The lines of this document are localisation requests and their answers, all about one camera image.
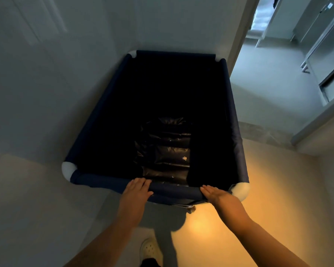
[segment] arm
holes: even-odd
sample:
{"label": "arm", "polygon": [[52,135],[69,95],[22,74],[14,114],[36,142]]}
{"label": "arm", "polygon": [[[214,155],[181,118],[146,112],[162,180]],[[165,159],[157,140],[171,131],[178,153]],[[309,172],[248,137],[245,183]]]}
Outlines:
{"label": "arm", "polygon": [[151,180],[131,180],[120,198],[117,216],[112,224],[99,234],[64,267],[113,267],[138,226],[147,199]]}
{"label": "arm", "polygon": [[309,267],[251,220],[237,197],[209,185],[202,186],[200,191],[214,205],[224,224],[236,235],[258,267]]}

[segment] hand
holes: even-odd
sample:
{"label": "hand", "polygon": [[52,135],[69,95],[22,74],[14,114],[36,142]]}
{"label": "hand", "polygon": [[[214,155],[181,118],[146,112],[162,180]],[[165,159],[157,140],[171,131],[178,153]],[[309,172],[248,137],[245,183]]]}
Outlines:
{"label": "hand", "polygon": [[135,228],[140,223],[147,199],[153,194],[149,191],[151,180],[135,178],[131,180],[120,198],[117,220]]}
{"label": "hand", "polygon": [[243,234],[252,225],[253,221],[237,197],[210,185],[203,185],[200,191],[213,204],[221,220],[236,236]]}

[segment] black pants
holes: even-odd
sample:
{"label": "black pants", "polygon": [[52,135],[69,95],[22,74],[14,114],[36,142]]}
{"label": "black pants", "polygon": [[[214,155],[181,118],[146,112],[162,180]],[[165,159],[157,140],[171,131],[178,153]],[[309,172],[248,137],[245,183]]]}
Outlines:
{"label": "black pants", "polygon": [[160,267],[154,258],[147,258],[143,260],[140,267]]}

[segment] white crocs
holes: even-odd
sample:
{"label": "white crocs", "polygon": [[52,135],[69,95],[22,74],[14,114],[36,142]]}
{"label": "white crocs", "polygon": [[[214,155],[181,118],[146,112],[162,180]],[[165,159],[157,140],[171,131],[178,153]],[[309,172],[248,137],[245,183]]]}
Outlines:
{"label": "white crocs", "polygon": [[140,248],[140,264],[147,258],[154,258],[157,263],[163,267],[163,255],[158,243],[153,238],[148,238],[143,241]]}

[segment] navy blue fabric bin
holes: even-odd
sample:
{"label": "navy blue fabric bin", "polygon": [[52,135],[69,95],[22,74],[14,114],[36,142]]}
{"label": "navy blue fabric bin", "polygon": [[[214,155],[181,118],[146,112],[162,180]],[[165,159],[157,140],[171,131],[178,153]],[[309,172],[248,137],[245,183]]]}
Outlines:
{"label": "navy blue fabric bin", "polygon": [[[182,139],[188,140],[188,146],[177,148],[186,155],[164,147],[172,152],[148,153],[147,148],[143,157],[139,149],[145,143],[143,129],[166,118],[188,124],[190,133]],[[180,158],[185,165],[174,163]],[[156,173],[143,159],[154,163],[151,167],[182,167],[183,171]],[[150,178],[154,195],[149,201],[168,205],[205,202],[199,190],[202,184],[244,200],[250,184],[225,59],[142,50],[127,54],[62,163],[62,173],[73,184],[118,193],[131,179]]]}

